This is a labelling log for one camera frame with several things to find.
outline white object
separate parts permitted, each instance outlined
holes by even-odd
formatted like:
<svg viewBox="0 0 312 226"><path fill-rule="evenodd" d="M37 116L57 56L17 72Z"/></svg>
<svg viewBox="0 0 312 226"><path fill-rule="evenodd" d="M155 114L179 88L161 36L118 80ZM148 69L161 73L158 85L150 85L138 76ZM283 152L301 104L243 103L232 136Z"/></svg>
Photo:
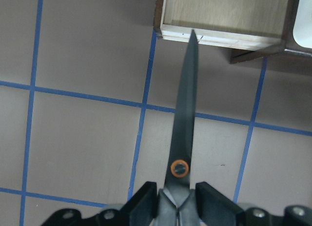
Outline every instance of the white object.
<svg viewBox="0 0 312 226"><path fill-rule="evenodd" d="M299 0L292 34L297 44L312 48L312 0Z"/></svg>

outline orange washer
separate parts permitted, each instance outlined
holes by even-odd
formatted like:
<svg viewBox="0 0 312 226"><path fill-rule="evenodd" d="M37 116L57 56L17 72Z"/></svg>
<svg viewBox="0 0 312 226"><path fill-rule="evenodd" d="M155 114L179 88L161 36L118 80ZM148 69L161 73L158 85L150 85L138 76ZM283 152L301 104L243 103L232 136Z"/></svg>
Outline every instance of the orange washer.
<svg viewBox="0 0 312 226"><path fill-rule="evenodd" d="M182 173L182 174L176 174L175 172L175 166L178 165L178 164L183 164L185 166L185 172ZM177 178L183 178L185 177L188 173L189 173L189 165L187 164L187 162L185 162L184 160L182 159L178 159L178 160L175 160L171 166L170 166L170 170L171 170L171 173L173 174L174 177L177 177Z"/></svg>

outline tiled floor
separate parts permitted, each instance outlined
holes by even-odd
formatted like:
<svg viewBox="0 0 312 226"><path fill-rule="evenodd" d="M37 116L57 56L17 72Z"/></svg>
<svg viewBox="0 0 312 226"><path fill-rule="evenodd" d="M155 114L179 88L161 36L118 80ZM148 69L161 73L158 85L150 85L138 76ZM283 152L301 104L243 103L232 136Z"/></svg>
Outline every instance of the tiled floor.
<svg viewBox="0 0 312 226"><path fill-rule="evenodd" d="M186 44L156 40L154 3L0 0L0 225L163 186ZM312 61L199 52L191 186L312 207Z"/></svg>

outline black blade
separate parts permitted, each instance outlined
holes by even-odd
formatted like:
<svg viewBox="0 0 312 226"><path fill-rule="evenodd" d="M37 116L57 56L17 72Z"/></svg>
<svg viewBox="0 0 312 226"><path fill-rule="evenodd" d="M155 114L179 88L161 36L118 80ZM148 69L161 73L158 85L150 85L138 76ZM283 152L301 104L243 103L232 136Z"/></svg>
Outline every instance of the black blade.
<svg viewBox="0 0 312 226"><path fill-rule="evenodd" d="M189 168L191 167L197 72L198 43L192 30L181 73L165 179L165 188L169 190L177 206L180 206L189 195L190 171L185 177L178 178L173 176L171 165L176 160L183 160Z"/></svg>

